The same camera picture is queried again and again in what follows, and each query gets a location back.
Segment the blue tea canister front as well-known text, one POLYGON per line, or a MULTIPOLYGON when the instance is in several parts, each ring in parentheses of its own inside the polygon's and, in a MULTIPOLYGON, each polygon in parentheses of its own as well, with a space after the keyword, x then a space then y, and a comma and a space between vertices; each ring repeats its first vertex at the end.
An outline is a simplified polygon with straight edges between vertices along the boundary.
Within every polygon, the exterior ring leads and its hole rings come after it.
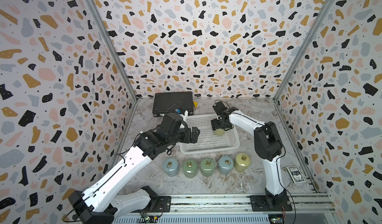
POLYGON ((218 161, 218 171, 221 175, 228 175, 233 169, 233 159, 229 156, 222 156, 218 161))

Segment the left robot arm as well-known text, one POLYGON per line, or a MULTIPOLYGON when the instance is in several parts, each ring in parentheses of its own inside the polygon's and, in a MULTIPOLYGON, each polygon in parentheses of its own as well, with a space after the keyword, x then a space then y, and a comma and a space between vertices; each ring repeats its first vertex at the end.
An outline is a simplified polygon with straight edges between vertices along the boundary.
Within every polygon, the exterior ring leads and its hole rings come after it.
POLYGON ((110 171, 97 183, 84 191, 74 191, 69 202, 72 210, 63 218, 70 223, 111 224, 131 212, 163 213, 165 208, 158 196, 149 186, 118 197, 119 191, 146 165, 159 154, 172 153, 177 143, 197 143, 200 130, 188 127, 182 114, 168 113, 154 129, 141 132, 132 147, 110 171))

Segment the yellow-green tea canister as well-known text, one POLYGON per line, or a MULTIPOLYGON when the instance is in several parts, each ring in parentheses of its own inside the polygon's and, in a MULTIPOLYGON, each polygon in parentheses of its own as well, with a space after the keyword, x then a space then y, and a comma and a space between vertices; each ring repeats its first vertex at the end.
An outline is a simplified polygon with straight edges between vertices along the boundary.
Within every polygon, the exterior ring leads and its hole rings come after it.
POLYGON ((223 129, 216 129, 216 130, 214 130, 213 132, 214 132, 214 134, 217 135, 217 136, 222 136, 222 135, 225 134, 225 130, 223 130, 223 129))
POLYGON ((246 153, 238 153, 234 159, 234 168, 237 172, 244 172, 251 164, 251 158, 246 153))

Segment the blue tea canister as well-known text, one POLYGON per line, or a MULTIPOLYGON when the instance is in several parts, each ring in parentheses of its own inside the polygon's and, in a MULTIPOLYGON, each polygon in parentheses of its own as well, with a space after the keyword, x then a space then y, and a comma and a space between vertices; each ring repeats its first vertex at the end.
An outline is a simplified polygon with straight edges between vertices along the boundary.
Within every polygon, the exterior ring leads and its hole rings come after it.
POLYGON ((229 156, 222 156, 218 161, 218 171, 221 175, 228 175, 233 169, 233 159, 229 156))
POLYGON ((178 175, 180 167, 175 158, 168 158, 163 163, 163 169, 166 175, 169 177, 175 177, 178 175))

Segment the blue tea canister back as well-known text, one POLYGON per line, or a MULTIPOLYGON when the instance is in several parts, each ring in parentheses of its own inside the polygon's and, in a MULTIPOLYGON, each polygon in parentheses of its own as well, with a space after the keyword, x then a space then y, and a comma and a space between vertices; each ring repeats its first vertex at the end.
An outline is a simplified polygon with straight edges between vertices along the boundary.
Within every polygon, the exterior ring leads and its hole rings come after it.
POLYGON ((163 163, 163 169, 166 175, 169 177, 175 177, 178 175, 180 167, 175 158, 168 158, 163 163))

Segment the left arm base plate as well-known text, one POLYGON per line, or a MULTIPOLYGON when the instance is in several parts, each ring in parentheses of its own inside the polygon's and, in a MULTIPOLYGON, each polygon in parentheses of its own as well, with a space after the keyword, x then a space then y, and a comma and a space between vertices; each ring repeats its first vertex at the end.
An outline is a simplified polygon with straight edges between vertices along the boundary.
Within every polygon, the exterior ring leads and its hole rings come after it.
POLYGON ((144 209, 134 210, 133 213, 168 213, 171 209, 171 200, 171 196, 158 196, 157 198, 152 199, 144 209))

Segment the green tea canister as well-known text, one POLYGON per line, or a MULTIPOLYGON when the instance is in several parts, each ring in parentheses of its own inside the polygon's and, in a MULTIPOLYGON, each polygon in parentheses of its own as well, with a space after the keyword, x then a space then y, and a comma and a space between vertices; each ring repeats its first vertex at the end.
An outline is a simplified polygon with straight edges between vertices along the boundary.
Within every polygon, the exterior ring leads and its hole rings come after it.
POLYGON ((205 177, 211 177, 215 172, 215 161, 211 158, 204 158, 200 164, 201 174, 205 177))
POLYGON ((193 159, 184 161, 182 168, 184 175, 189 179, 196 177, 198 173, 198 164, 193 159))

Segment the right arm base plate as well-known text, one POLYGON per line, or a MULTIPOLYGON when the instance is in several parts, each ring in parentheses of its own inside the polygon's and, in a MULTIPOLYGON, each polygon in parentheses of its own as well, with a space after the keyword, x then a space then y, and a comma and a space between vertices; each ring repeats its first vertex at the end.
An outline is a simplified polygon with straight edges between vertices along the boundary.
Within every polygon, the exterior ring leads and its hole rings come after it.
POLYGON ((281 212, 292 211, 292 204, 288 196, 253 195, 250 196, 250 205, 253 212, 281 212))

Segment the white plastic basket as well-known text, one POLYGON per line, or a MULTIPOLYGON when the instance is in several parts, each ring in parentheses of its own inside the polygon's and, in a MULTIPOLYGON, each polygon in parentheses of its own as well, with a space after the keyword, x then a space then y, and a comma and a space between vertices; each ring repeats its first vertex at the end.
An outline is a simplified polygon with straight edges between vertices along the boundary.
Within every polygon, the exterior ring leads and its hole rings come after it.
POLYGON ((214 133, 211 121, 217 118, 215 114, 192 115, 186 118, 189 127, 197 127, 200 130, 197 143, 179 143, 183 154, 201 154, 208 152, 220 152, 237 149, 240 146, 236 127, 219 136, 214 133))

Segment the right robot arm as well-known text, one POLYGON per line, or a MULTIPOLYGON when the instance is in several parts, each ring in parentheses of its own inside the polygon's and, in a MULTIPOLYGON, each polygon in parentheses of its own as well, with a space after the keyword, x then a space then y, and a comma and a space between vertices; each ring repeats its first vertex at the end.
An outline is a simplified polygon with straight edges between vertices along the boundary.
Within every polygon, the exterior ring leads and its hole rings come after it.
POLYGON ((237 126, 253 135, 255 151, 264 165, 266 195, 274 200, 284 199, 287 193, 283 187, 279 161, 283 144, 276 125, 249 117, 236 107, 228 108, 222 101, 215 103, 213 109, 217 118, 211 121, 212 130, 230 130, 237 126))

